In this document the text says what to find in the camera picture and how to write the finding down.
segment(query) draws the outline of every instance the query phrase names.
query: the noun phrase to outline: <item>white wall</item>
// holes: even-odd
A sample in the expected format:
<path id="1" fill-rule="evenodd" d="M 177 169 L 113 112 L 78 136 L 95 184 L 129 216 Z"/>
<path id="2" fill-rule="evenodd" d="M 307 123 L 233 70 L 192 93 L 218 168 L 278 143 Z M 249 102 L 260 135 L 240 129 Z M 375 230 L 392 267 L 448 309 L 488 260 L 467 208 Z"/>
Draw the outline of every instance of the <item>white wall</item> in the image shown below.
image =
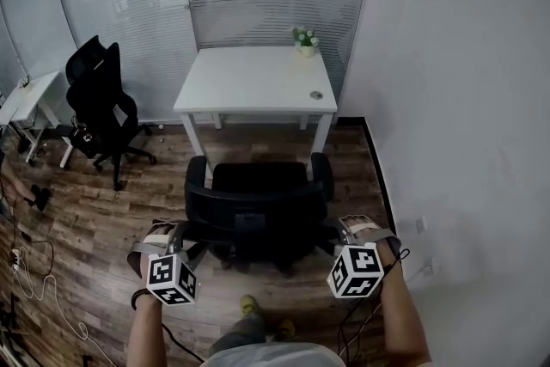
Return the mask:
<path id="1" fill-rule="evenodd" d="M 364 0 L 340 116 L 365 116 L 432 355 L 550 352 L 550 0 Z M 425 216 L 417 238 L 411 222 Z"/>

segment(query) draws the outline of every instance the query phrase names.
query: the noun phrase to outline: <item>cable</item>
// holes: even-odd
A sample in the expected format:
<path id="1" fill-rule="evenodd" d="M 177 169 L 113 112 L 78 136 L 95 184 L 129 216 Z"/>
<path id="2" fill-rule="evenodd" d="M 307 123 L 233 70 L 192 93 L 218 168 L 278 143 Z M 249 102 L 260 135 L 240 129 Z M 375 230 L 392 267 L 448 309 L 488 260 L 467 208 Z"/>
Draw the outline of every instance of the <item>cable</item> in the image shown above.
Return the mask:
<path id="1" fill-rule="evenodd" d="M 204 362 L 204 360 L 203 360 L 200 356 L 195 355 L 195 354 L 194 354 L 193 352 L 191 352 L 187 347 L 181 345 L 178 341 L 176 341 L 175 338 L 174 338 L 174 336 L 172 335 L 172 332 L 170 331 L 170 329 L 169 329 L 164 323 L 162 324 L 162 328 L 163 328 L 164 330 L 166 330 L 166 332 L 167 332 L 168 336 L 170 337 L 170 339 L 172 340 L 172 342 L 173 342 L 174 344 L 176 344 L 182 351 L 189 353 L 192 357 L 195 357 L 195 358 L 196 358 L 198 361 L 200 361 L 201 363 Z"/>
<path id="2" fill-rule="evenodd" d="M 394 263 L 392 263 L 391 265 L 387 265 L 384 267 L 384 275 L 382 276 L 382 280 L 381 280 L 381 283 L 383 282 L 383 280 L 386 278 L 386 276 L 391 272 L 392 269 L 394 269 L 394 266 L 397 265 L 398 262 L 401 262 L 402 260 L 404 260 L 406 257 L 408 257 L 408 255 L 411 253 L 411 250 L 408 249 L 408 248 L 404 248 L 400 251 L 400 253 L 397 255 L 397 258 L 395 259 Z M 372 316 L 374 315 L 374 313 L 378 310 L 378 308 L 380 308 L 380 306 L 382 306 L 382 303 L 379 303 L 378 306 L 376 306 L 376 308 L 371 312 L 370 316 L 368 316 L 363 325 L 361 326 L 361 328 L 359 329 L 359 331 L 356 333 L 356 335 L 353 337 L 353 339 L 351 339 L 350 342 L 347 342 L 345 340 L 345 332 L 344 332 L 344 325 L 345 323 L 353 316 L 353 314 L 355 313 L 355 311 L 358 309 L 358 307 L 361 305 L 361 303 L 363 302 L 363 300 L 365 299 L 366 297 L 363 297 L 363 298 L 360 298 L 359 301 L 357 301 L 357 303 L 355 304 L 355 306 L 352 308 L 352 309 L 348 309 L 348 314 L 347 316 L 344 318 L 344 320 L 342 320 L 339 324 L 339 329 L 338 329 L 338 332 L 336 333 L 336 338 L 338 340 L 338 353 L 339 353 L 339 357 L 342 356 L 342 353 L 344 353 L 345 351 L 345 365 L 346 366 L 349 366 L 351 363 L 353 363 L 353 361 L 355 361 L 355 358 L 358 356 L 359 354 L 359 351 L 360 351 L 360 342 L 361 342 L 361 339 L 360 339 L 360 336 L 359 334 L 363 331 L 364 327 L 366 326 L 366 324 L 369 322 L 369 320 L 372 318 Z M 340 350 L 340 335 L 342 336 L 342 340 L 344 341 L 344 348 L 342 350 Z M 353 357 L 353 359 L 351 360 L 350 362 L 350 352 L 349 352 L 349 346 L 350 344 L 352 343 L 352 341 L 355 341 L 357 339 L 357 353 L 355 354 L 355 356 Z"/>
<path id="3" fill-rule="evenodd" d="M 25 259 L 28 259 L 28 252 L 27 250 L 24 248 L 24 247 L 20 247 L 19 248 L 19 252 L 20 252 L 20 256 L 21 256 L 21 264 L 23 266 L 23 269 L 25 271 L 25 277 L 27 278 L 27 283 L 28 283 L 28 287 L 30 289 L 30 295 L 28 295 L 25 290 L 23 289 L 23 286 L 21 284 L 21 280 L 19 279 L 19 275 L 18 275 L 18 272 L 15 272 L 15 278 L 17 278 L 17 283 L 19 284 L 19 287 L 21 287 L 21 290 L 23 292 L 23 295 L 29 299 L 33 299 L 34 297 L 36 297 L 36 299 L 38 301 L 42 301 L 44 299 L 44 293 L 45 293 L 45 290 L 46 290 L 46 281 L 50 278 L 53 280 L 53 294 L 54 294 L 54 298 L 55 298 L 55 303 L 58 305 L 58 309 L 59 309 L 59 314 L 61 314 L 61 316 L 63 317 L 64 321 L 67 323 L 67 326 L 70 327 L 70 330 L 73 331 L 73 333 L 78 337 L 80 338 L 82 341 L 86 341 L 88 340 L 89 342 L 91 342 L 94 346 L 97 347 L 97 350 L 99 350 L 101 352 L 101 354 L 106 358 L 106 360 L 110 363 L 110 365 L 112 365 L 113 367 L 117 367 L 116 364 L 111 360 L 111 358 L 101 349 L 101 347 L 99 347 L 99 345 L 89 337 L 89 334 L 88 334 L 88 328 L 86 327 L 86 324 L 84 324 L 83 322 L 79 322 L 78 323 L 78 328 L 80 329 L 80 332 L 77 332 L 75 330 L 75 328 L 73 326 L 71 326 L 71 324 L 67 321 L 67 319 L 65 318 L 65 315 L 63 313 L 63 310 L 61 310 L 61 306 L 59 306 L 59 301 L 58 301 L 58 281 L 57 279 L 55 278 L 55 276 L 53 275 L 48 275 L 44 278 L 44 281 L 42 282 L 42 294 L 40 296 L 38 296 L 36 294 L 36 292 L 34 292 L 34 288 L 33 288 L 33 280 L 31 279 L 30 277 L 30 272 L 29 272 L 29 268 L 28 268 L 28 265 L 27 263 L 25 263 Z"/>

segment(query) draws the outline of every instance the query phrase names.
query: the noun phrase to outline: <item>hand strap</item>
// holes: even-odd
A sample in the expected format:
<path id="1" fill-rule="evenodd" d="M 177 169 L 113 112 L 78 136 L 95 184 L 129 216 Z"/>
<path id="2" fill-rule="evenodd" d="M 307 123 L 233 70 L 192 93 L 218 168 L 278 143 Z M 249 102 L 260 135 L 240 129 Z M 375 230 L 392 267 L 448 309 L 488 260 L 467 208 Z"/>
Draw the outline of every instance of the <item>hand strap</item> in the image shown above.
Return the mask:
<path id="1" fill-rule="evenodd" d="M 139 289 L 134 292 L 134 295 L 131 296 L 131 308 L 136 310 L 136 301 L 142 295 L 153 295 L 147 289 Z"/>

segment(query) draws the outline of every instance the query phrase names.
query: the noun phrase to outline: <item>white desk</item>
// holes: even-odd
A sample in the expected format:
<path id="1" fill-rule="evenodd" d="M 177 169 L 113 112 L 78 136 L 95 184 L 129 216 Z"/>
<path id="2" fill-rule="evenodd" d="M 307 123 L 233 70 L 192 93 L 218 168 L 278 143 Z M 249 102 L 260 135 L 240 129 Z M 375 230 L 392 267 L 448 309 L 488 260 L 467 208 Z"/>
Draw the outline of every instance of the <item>white desk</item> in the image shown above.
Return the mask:
<path id="1" fill-rule="evenodd" d="M 321 92 L 315 99 L 312 92 Z M 311 152 L 322 152 L 336 112 L 336 101 L 319 53 L 305 58 L 294 46 L 249 46 L 202 49 L 174 104 L 197 155 L 205 148 L 197 137 L 192 113 L 320 114 Z M 210 164 L 207 176 L 211 178 Z"/>
<path id="2" fill-rule="evenodd" d="M 2 108 L 0 108 L 0 125 L 7 125 L 10 122 L 22 122 L 27 121 L 33 110 L 38 106 L 48 120 L 53 124 L 53 127 L 59 125 L 59 119 L 55 116 L 55 113 L 52 111 L 50 106 L 46 103 L 46 100 L 43 100 L 44 94 L 50 88 L 52 83 L 58 77 L 61 72 L 52 72 L 51 74 L 41 76 L 36 80 L 33 80 L 26 88 L 20 89 L 15 88 L 11 94 L 9 94 L 8 99 L 4 102 Z M 43 127 L 38 137 L 34 137 L 30 130 L 22 130 L 25 133 L 25 136 L 31 142 L 31 150 L 28 152 L 26 162 L 31 162 L 36 151 L 42 133 L 46 128 Z M 70 153 L 72 152 L 72 145 L 70 145 L 70 140 L 68 138 L 63 138 L 63 140 L 69 145 L 63 159 L 61 160 L 60 167 L 64 167 L 69 159 Z"/>

